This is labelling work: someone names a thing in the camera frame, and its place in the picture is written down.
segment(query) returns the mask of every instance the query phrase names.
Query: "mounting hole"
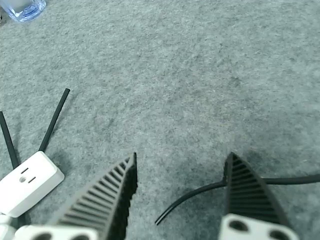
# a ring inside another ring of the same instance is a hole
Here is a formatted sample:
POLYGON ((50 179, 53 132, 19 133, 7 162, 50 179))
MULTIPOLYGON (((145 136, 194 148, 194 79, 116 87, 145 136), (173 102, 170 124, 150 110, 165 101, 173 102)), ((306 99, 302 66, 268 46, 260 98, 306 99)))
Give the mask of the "mounting hole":
POLYGON ((52 235, 50 233, 41 233, 40 235, 33 238, 33 240, 50 240, 52 235))
POLYGON ((245 223, 243 223, 242 221, 237 221, 237 220, 231 221, 229 223, 229 227, 233 228, 235 230, 241 231, 241 232, 248 232, 249 231, 247 225, 245 223))
POLYGON ((24 181, 26 181, 26 178, 24 176, 20 177, 19 182, 23 183, 24 181))
POLYGON ((79 235, 79 236, 72 238, 71 240, 90 240, 90 239, 86 235, 79 235))
POLYGON ((287 234, 279 230, 272 230, 270 232, 270 237, 276 240, 290 240, 287 234))

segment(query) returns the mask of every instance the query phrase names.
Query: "ribbed rubber gripper pad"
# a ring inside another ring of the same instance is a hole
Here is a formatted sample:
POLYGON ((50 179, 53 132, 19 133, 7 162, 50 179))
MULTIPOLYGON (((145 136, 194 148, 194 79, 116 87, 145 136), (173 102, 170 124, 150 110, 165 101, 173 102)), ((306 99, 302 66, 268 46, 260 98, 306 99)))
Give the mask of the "ribbed rubber gripper pad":
POLYGON ((137 155, 134 153, 78 192, 49 224, 93 228, 101 240, 123 240, 130 200, 137 187, 137 155))
POLYGON ((226 160, 226 168, 227 214, 290 226, 283 209, 265 181, 246 161, 232 152, 226 160))

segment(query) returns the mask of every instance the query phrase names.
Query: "power cord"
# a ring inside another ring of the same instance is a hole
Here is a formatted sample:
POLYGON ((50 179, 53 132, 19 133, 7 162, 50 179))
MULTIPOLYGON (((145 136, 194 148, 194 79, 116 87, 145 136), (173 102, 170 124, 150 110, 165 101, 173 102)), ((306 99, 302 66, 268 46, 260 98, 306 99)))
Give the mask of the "power cord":
MULTIPOLYGON (((66 88, 64 90, 63 95, 58 103, 58 106, 56 107, 56 109, 54 111, 54 114, 53 114, 53 117, 52 117, 51 122, 49 124, 49 127, 45 133, 43 140, 42 140, 39 151, 44 152, 46 150, 48 143, 49 143, 50 136, 54 130, 54 127, 55 127, 56 122, 58 120, 59 114, 60 114, 60 112, 66 102, 66 99, 68 97, 69 92, 70 92, 70 89, 68 89, 68 88, 66 88)), ((17 158, 15 147, 14 147, 14 144, 12 142, 12 139, 11 139, 11 136, 9 133, 8 125, 6 123, 5 116, 2 111, 0 111, 0 125, 2 128, 5 144, 6 144, 8 152, 9 152, 12 167, 13 167, 13 169, 15 169, 16 167, 18 167, 21 164, 21 162, 19 162, 19 160, 17 158)), ((25 212, 24 214, 19 216, 18 224, 20 227, 31 224, 29 217, 27 215, 27 212, 25 212)))
MULTIPOLYGON (((289 177, 289 178, 262 178, 268 185, 299 185, 299 184, 312 184, 320 182, 320 174, 310 175, 310 176, 301 176, 301 177, 289 177)), ((172 203, 154 222, 156 225, 159 225, 165 217, 171 213, 176 207, 185 202, 186 200, 207 192, 213 189, 219 189, 227 186, 227 181, 223 178, 219 182, 211 183, 206 186, 202 186, 196 190, 192 190, 185 195, 181 196, 178 200, 172 203)))

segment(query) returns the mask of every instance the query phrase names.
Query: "black cable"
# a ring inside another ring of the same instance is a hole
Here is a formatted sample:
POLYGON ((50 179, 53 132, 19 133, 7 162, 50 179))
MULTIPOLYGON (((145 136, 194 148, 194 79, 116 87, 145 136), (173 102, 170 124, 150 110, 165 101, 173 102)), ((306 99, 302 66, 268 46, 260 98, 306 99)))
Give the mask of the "black cable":
POLYGON ((263 178, 268 185, 298 185, 298 184, 313 184, 320 182, 320 174, 300 177, 287 178, 263 178))
POLYGON ((56 109, 54 111, 54 114, 53 114, 53 117, 52 117, 51 122, 49 124, 49 127, 48 127, 48 129, 47 129, 47 131, 46 131, 46 133, 44 135, 44 138, 43 138, 42 143, 40 145, 39 151, 44 152, 46 150, 46 148, 48 146, 48 143, 49 143, 50 136, 51 136, 51 134, 52 134, 52 132, 54 130, 54 127, 55 127, 56 122, 58 120, 59 114, 60 114, 60 112, 61 112, 61 110, 62 110, 62 108, 63 108, 63 106, 65 104, 65 101, 66 101, 66 99, 68 97, 69 92, 70 92, 70 89, 68 89, 68 88, 66 88, 64 90, 64 93, 63 93, 63 95, 62 95, 62 97, 61 97, 61 99, 59 101, 59 104, 58 104, 58 106, 56 107, 56 109))
POLYGON ((188 192, 187 194, 183 195, 180 197, 178 200, 176 200, 174 203, 172 203, 159 217, 158 219, 154 222, 156 225, 159 225, 162 220, 176 207, 178 207, 180 204, 182 204, 184 201, 188 200, 189 198, 192 198, 195 195, 204 193, 206 191, 212 190, 212 189, 218 189, 226 186, 225 181, 220 181, 216 183, 211 183, 209 185, 200 187, 196 190, 193 190, 191 192, 188 192))
MULTIPOLYGON (((288 177, 288 178, 262 178, 266 184, 268 185, 298 185, 298 184, 312 184, 320 182, 320 174, 310 175, 310 176, 301 176, 301 177, 288 177)), ((196 190, 190 191, 185 195, 181 196, 178 200, 172 203, 154 222, 156 225, 159 225, 165 217, 171 213, 173 209, 178 207, 184 201, 192 198, 198 194, 225 187, 227 182, 222 180, 220 182, 215 182, 208 184, 206 186, 202 186, 196 190)))
MULTIPOLYGON (((10 136, 10 132, 9 132, 9 129, 8 129, 8 125, 6 123, 6 119, 5 119, 4 113, 2 111, 0 111, 0 125, 1 125, 1 128, 2 128, 5 144, 6 144, 6 147, 8 149, 8 152, 9 152, 12 168, 15 169, 16 167, 18 167, 20 165, 20 163, 19 163, 19 160, 17 158, 17 154, 16 154, 16 151, 15 151, 14 144, 12 143, 12 139, 11 139, 11 136, 10 136)), ((19 224, 20 227, 30 224, 29 221, 27 220, 27 218, 28 218, 27 213, 24 213, 21 216, 19 216, 18 224, 19 224)))
POLYGON ((0 111, 0 125, 1 125, 1 128, 2 128, 2 132, 3 132, 6 148, 8 149, 8 152, 9 152, 9 156, 10 156, 10 159, 11 159, 12 167, 13 167, 13 169, 15 169, 16 167, 19 166, 19 161, 18 161, 18 158, 17 158, 17 154, 16 154, 16 151, 15 151, 14 144, 12 143, 12 140, 11 140, 11 136, 10 136, 10 133, 9 133, 9 129, 8 129, 6 120, 5 120, 4 113, 2 111, 0 111))

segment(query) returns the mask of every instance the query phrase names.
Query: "power plug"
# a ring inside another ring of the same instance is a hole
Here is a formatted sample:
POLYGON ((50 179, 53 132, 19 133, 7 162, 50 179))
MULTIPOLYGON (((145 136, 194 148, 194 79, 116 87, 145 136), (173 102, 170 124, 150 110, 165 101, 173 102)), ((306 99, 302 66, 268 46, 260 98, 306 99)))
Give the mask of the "power plug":
POLYGON ((0 212, 17 218, 50 193, 65 176, 42 151, 0 181, 0 212))

